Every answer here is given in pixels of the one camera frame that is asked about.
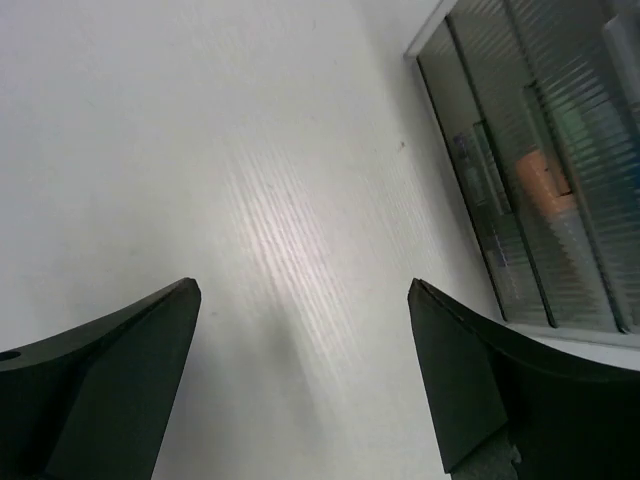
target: striped glass film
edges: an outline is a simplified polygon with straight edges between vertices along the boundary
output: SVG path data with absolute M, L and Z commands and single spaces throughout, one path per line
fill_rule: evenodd
M 488 132 L 445 24 L 436 30 L 419 60 L 505 319 L 546 325 L 540 292 Z
M 615 330 L 602 266 L 561 168 L 540 82 L 523 55 L 510 11 L 502 0 L 460 0 L 449 19 L 513 189 L 553 320 L 559 326 Z
M 619 321 L 640 327 L 640 3 L 509 0 Z

